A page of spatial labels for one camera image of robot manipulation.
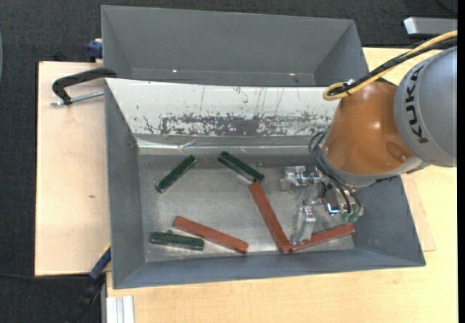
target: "cable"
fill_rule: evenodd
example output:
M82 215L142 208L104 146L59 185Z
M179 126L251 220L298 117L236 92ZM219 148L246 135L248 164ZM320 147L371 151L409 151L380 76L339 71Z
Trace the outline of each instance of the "cable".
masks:
M344 197L344 200L347 204L347 213L350 214L352 212L352 205L350 203L349 198L347 197L345 190L347 190L350 195L354 198L355 202L357 203L358 210L363 207L362 203L357 199L355 195L355 191L346 185L336 174L331 173L331 170L326 166L326 164L318 157L317 154L317 148L323 141L323 139L326 136L326 131L323 132L318 132L316 135L314 135L310 139L310 143L308 144L308 152L310 154L310 157L312 158L313 162L315 163L315 166L322 171L328 178L332 179L336 187L339 189L341 192L342 196ZM317 137L320 137L318 139L318 142L314 146L314 141L316 140Z
M386 75L389 71L391 71L401 63L411 58L419 56L420 54L423 54L425 52L431 51L432 49L435 49L435 47L437 46L444 47L445 42L448 43L448 46L456 45L457 33L457 30L455 30L434 37L433 39L430 39L429 41L420 44L414 49L404 54L401 54L395 57L394 59L386 61L383 65L378 66L375 70L372 70L358 81L353 81L352 83L340 82L332 84L323 92L323 98L327 101L342 99L346 96L349 96L350 94L354 94L355 92L361 90L368 84L373 83L374 81L376 81L383 75Z
M88 276L87 275L62 275L62 276L53 275L53 276L43 276L43 277L29 277L27 275L0 273L0 277L22 279L22 280L29 280L31 282L35 282L39 280L54 280L54 279L87 279Z

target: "metal clamp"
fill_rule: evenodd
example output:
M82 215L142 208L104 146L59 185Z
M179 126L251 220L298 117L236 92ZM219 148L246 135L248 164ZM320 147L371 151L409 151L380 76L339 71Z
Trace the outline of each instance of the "metal clamp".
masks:
M291 185L297 187L307 186L311 182L312 177L304 176L305 170L304 165L284 168L284 179L280 180L280 190L287 192L291 188Z
M73 102L81 101L83 99L89 99L92 97L97 97L103 94L103 92L94 92L91 94L85 94L77 97L71 97L66 91L65 87L74 86L76 84L93 81L99 78L116 78L116 73L107 68L98 68L92 69L88 71L84 71L82 73L74 74L65 76L63 78L57 79L53 85L52 90L53 92L61 98L62 101L57 101L51 103L53 106L58 105L71 105Z

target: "black carpet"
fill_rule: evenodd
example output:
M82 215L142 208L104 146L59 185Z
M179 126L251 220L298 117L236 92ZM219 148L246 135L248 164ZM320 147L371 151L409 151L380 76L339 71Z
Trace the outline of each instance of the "black carpet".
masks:
M403 18L457 10L457 0L0 0L0 274L33 275L35 64L56 54L88 61L85 45L101 35L101 4L349 18L364 46L410 44ZM84 285L79 278L0 275L0 321L62 322ZM84 322L98 319L95 304Z

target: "wooden table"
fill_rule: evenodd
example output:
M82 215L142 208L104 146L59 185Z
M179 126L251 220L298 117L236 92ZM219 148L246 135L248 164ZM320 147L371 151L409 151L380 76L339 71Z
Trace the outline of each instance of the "wooden table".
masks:
M364 51L373 68L404 50ZM398 82L425 57L402 64L387 78ZM39 65L38 277L89 272L110 240L103 99L49 106L57 99L51 90L54 79L98 66ZM71 91L83 94L101 88L102 81L95 81ZM428 167L403 181L425 267L131 290L114 290L109 273L106 293L133 295L137 323L456 322L456 169Z

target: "wooden board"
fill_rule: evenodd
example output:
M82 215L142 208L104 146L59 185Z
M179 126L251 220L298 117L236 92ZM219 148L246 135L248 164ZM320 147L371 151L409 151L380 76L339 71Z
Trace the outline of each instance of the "wooden board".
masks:
M364 49L370 68L404 49ZM423 55L416 61L428 57ZM387 78L397 83L413 66L410 60ZM87 273L110 241L105 169L103 98L53 107L55 79L101 66L98 63L39 64L36 275ZM99 91L102 80L70 87L71 96ZM421 202L408 185L412 212L425 251L434 250Z

